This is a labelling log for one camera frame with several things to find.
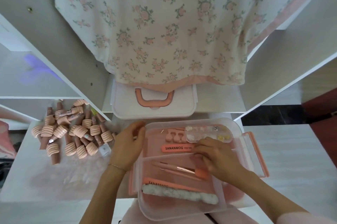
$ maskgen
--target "person's right hand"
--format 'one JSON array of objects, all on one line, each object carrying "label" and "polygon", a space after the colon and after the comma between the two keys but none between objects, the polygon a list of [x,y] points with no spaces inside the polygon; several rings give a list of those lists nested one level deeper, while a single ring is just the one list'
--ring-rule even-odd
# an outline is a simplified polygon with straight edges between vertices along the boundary
[{"label": "person's right hand", "polygon": [[208,171],[233,186],[246,179],[249,171],[239,162],[227,143],[206,137],[198,141],[192,153],[201,154]]}]

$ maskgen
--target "white plastic lid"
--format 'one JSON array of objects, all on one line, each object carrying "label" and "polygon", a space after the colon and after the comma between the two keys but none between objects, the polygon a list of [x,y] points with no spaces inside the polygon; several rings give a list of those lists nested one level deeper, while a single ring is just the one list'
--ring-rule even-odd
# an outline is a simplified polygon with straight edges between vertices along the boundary
[{"label": "white plastic lid", "polygon": [[[157,105],[169,104],[147,107],[153,105],[153,101]],[[115,80],[112,85],[112,110],[120,119],[188,117],[196,110],[197,102],[196,85],[180,87],[170,94],[121,84]]]}]

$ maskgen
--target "pink cloth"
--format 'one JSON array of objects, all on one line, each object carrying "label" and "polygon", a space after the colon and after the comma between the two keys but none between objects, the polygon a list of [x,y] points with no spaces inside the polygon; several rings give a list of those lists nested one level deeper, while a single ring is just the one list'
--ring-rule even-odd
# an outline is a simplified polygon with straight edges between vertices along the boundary
[{"label": "pink cloth", "polygon": [[[255,220],[236,208],[228,209],[220,213],[211,213],[212,218],[218,224],[257,224]],[[146,218],[139,209],[138,200],[135,199],[127,210],[120,224],[213,224],[205,215],[199,214],[186,218],[171,219],[166,221],[152,221]],[[287,213],[280,216],[276,224],[336,224],[327,218],[314,216],[311,213]]]}]

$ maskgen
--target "hand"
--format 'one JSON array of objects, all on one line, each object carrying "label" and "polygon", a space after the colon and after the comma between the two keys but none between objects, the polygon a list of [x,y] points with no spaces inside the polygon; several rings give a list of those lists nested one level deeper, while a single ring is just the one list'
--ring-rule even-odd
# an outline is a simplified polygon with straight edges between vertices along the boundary
[{"label": "hand", "polygon": [[249,173],[227,143],[210,137],[198,141],[192,153],[201,154],[208,171],[233,186],[244,181]]},{"label": "hand", "polygon": [[116,136],[115,145],[112,149],[110,164],[129,170],[139,157],[143,149],[146,128],[144,121],[130,124]]}]

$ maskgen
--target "person's left hand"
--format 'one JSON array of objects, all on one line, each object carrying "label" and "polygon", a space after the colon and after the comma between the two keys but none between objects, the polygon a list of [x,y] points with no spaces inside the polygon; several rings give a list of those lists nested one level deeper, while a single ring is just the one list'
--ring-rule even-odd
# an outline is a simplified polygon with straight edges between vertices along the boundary
[{"label": "person's left hand", "polygon": [[143,149],[146,128],[144,121],[130,124],[116,136],[115,145],[112,148],[110,164],[129,170],[139,157]]}]

